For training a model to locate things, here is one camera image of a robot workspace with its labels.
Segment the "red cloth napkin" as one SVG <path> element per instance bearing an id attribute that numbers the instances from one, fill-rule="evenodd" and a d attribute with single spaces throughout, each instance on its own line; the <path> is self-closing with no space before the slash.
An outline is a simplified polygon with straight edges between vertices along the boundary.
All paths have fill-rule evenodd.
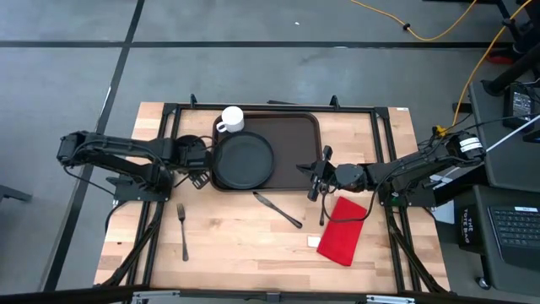
<path id="1" fill-rule="evenodd" d="M 335 263 L 350 267 L 364 222 L 338 223 L 337 220 L 364 218 L 366 214 L 366 208 L 339 197 L 331 213 L 332 220 L 328 222 L 316 251 Z"/>

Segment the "metal fork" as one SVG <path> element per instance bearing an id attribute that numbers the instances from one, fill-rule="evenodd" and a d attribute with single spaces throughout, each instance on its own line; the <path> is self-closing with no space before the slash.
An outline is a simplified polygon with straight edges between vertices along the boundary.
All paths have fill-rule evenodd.
<path id="1" fill-rule="evenodd" d="M 188 253 L 187 244 L 186 244 L 186 233 L 185 233 L 185 226 L 184 226 L 184 222 L 186 219 L 186 211 L 183 204 L 177 204 L 176 210 L 177 210 L 178 220 L 181 223 L 182 260 L 186 262 L 189 260 L 189 253 Z"/>

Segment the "grey wheeled cart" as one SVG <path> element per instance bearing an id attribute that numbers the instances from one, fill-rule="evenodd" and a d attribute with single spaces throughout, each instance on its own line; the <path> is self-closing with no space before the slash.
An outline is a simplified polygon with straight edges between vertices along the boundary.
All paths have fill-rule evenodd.
<path id="1" fill-rule="evenodd" d="M 540 297 L 540 272 L 510 265 L 501 258 L 489 218 L 491 206 L 540 208 L 540 194 L 484 186 L 473 187 L 472 194 L 482 230 L 483 284 L 501 291 Z"/>

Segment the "grey desk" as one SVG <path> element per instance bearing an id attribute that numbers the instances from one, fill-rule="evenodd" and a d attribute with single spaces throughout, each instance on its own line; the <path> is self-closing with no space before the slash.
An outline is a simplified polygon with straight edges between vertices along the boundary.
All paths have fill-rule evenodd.
<path id="1" fill-rule="evenodd" d="M 540 143 L 525 142 L 522 133 L 512 134 L 500 143 L 512 132 L 500 120 L 504 98 L 490 95 L 478 81 L 469 85 L 468 92 L 478 136 L 484 147 L 495 146 L 484 159 L 489 184 L 540 193 Z"/>

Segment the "brown plastic tray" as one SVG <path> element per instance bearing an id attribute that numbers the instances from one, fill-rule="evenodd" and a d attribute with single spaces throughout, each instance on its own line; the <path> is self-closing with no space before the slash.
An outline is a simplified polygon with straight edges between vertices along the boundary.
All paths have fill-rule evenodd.
<path id="1" fill-rule="evenodd" d="M 233 133 L 219 133 L 213 127 L 213 139 L 220 140 Z M 249 190 L 234 190 L 219 182 L 211 172 L 211 183 L 222 192 L 231 191 L 299 191 L 311 187 L 310 178 L 301 173 L 298 164 L 310 164 L 321 158 L 321 135 L 318 120 L 308 112 L 245 112 L 241 132 L 262 135 L 272 146 L 274 171 L 262 185 Z"/>

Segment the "white ribbed mug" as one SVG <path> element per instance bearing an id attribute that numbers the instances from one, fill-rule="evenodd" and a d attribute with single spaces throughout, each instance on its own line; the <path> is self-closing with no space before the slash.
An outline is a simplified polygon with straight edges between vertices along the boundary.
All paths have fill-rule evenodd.
<path id="1" fill-rule="evenodd" d="M 216 125 L 219 133 L 237 133 L 244 129 L 244 112 L 238 106 L 226 107 L 220 118 L 221 121 Z"/>

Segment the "black round plate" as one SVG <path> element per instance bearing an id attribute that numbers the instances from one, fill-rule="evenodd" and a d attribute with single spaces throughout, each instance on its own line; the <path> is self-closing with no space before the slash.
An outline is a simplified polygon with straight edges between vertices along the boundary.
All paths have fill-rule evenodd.
<path id="1" fill-rule="evenodd" d="M 249 190 L 265 183 L 274 171 L 271 144 L 260 134 L 239 132 L 219 141 L 213 151 L 212 173 L 228 188 Z"/>

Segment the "black equipment stand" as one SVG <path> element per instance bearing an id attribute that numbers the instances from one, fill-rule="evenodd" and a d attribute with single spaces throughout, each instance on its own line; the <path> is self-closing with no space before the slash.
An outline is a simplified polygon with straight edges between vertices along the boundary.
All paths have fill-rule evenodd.
<path id="1" fill-rule="evenodd" d="M 500 95 L 519 77 L 540 64 L 540 0 L 531 0 L 524 8 L 530 27 L 521 33 L 516 22 L 503 4 L 503 0 L 490 0 L 497 5 L 503 16 L 503 29 L 508 29 L 514 43 L 502 50 L 489 51 L 489 54 L 512 57 L 514 62 L 497 78 L 483 80 L 483 88 L 490 95 Z"/>

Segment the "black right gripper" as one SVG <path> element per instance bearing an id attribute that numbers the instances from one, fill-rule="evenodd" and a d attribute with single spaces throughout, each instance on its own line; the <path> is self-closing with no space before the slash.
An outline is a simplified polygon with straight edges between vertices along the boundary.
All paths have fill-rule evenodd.
<path id="1" fill-rule="evenodd" d="M 308 192 L 308 199 L 315 202 L 325 186 L 329 187 L 334 176 L 335 167 L 330 163 L 332 157 L 332 147 L 326 145 L 322 150 L 322 158 L 310 164 L 298 164 L 296 168 L 310 178 L 311 188 Z"/>

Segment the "grey chair leg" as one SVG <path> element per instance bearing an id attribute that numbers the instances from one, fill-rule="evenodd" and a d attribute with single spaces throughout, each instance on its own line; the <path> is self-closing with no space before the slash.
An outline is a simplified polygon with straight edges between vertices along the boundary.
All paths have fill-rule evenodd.
<path id="1" fill-rule="evenodd" d="M 20 192 L 19 190 L 13 189 L 11 187 L 0 185 L 0 203 L 5 198 L 12 198 L 22 202 L 29 202 L 32 199 L 32 195 Z"/>

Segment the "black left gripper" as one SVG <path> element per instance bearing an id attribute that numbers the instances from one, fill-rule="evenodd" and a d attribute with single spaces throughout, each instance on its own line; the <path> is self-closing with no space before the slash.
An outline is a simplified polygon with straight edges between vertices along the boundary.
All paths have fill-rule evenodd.
<path id="1" fill-rule="evenodd" d="M 204 136 L 183 135 L 175 140 L 180 153 L 179 164 L 175 170 L 184 177 L 174 187 L 189 180 L 196 189 L 202 189 L 210 181 L 211 153 L 203 139 Z"/>

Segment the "thin white rod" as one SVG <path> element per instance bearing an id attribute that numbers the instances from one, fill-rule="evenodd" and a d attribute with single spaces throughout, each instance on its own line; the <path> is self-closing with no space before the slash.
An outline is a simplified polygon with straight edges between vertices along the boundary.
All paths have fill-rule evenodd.
<path id="1" fill-rule="evenodd" d="M 489 146 L 485 152 L 488 153 L 490 152 L 491 150 L 495 149 L 496 147 L 498 147 L 499 145 L 501 145 L 502 143 L 504 143 L 504 141 L 506 141 L 507 139 L 511 138 L 512 136 L 514 136 L 515 134 L 519 133 L 521 130 L 525 129 L 525 128 L 528 128 L 530 125 L 532 125 L 535 121 L 537 121 L 538 119 L 540 119 L 540 114 L 536 115 L 533 119 L 531 119 L 529 122 L 525 123 L 524 125 L 518 127 L 516 130 L 512 131 L 511 133 L 507 134 L 506 136 L 504 136 L 502 139 L 500 139 L 499 141 L 497 141 L 495 144 L 492 144 L 491 146 Z"/>

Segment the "black aluminium table frame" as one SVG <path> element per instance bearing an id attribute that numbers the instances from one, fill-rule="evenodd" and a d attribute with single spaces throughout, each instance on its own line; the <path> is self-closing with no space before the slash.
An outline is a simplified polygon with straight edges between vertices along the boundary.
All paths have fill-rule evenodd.
<path id="1" fill-rule="evenodd" d="M 181 119 L 181 110 L 195 111 L 210 111 L 223 110 L 226 106 L 232 104 L 216 104 L 216 103 L 197 103 L 195 95 L 191 95 L 189 103 L 164 103 L 164 110 L 160 120 L 160 129 L 165 127 L 165 119 L 175 110 L 175 119 L 172 130 L 172 135 L 177 134 L 179 121 Z M 277 113 L 293 113 L 293 112 L 323 112 L 323 113 L 361 113 L 370 115 L 371 127 L 374 131 L 375 154 L 377 160 L 382 160 L 382 147 L 379 127 L 376 126 L 375 114 L 382 114 L 387 139 L 392 139 L 392 131 L 390 129 L 390 118 L 388 110 L 383 107 L 357 107 L 343 106 L 338 104 L 338 98 L 333 95 L 329 106 L 307 106 L 296 105 L 281 101 L 269 100 L 267 104 L 245 104 L 239 105 L 240 108 L 255 112 L 277 112 Z M 224 298 L 224 299 L 243 299 L 259 300 L 267 303 L 280 303 L 282 301 L 357 301 L 360 303 L 368 303 L 371 300 L 380 303 L 390 303 L 390 300 L 403 300 L 407 304 L 526 304 L 517 301 L 495 300 L 489 298 L 477 298 L 470 296 L 459 296 L 456 293 L 444 290 L 441 286 L 435 283 L 435 279 L 429 279 L 427 270 L 419 269 L 419 259 L 415 253 L 410 253 L 412 250 L 409 244 L 405 244 L 402 233 L 390 234 L 391 240 L 391 260 L 392 262 L 401 262 L 397 256 L 397 245 L 392 245 L 392 242 L 399 242 L 399 246 L 408 254 L 409 262 L 413 262 L 415 270 L 422 280 L 427 281 L 427 285 L 431 288 L 433 285 L 434 291 L 422 292 L 417 290 L 402 290 L 399 287 L 397 292 L 381 293 L 378 291 L 369 291 L 368 293 L 326 293 L 326 292 L 293 292 L 293 291 L 264 291 L 264 290 L 200 290 L 200 289 L 153 289 L 149 283 L 141 285 L 113 285 L 97 286 L 87 289 L 76 290 L 49 290 L 35 293 L 1 295 L 0 304 L 111 304 L 120 301 L 143 301 L 161 297 L 186 297 L 186 298 Z"/>

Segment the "dark grey laptop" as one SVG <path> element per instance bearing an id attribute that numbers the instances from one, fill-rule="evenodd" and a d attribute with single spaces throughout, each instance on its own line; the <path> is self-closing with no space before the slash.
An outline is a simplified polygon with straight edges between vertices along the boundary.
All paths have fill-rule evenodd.
<path id="1" fill-rule="evenodd" d="M 540 208 L 491 206 L 489 218 L 501 258 L 540 272 Z"/>

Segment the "black tote bag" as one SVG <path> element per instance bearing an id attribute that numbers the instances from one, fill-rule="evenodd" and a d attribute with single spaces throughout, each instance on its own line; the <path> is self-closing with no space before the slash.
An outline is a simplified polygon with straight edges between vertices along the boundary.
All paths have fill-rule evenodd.
<path id="1" fill-rule="evenodd" d="M 460 207 L 455 215 L 457 242 L 461 250 L 481 254 L 483 252 L 482 230 L 475 205 Z"/>

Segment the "black device with screen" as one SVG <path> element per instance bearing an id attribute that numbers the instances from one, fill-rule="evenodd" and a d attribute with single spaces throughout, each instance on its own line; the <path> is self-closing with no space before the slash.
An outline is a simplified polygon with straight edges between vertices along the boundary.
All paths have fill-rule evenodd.
<path id="1" fill-rule="evenodd" d="M 536 90 L 524 84 L 511 84 L 505 92 L 503 125 L 517 129 L 530 122 L 537 110 L 540 110 L 540 95 Z"/>

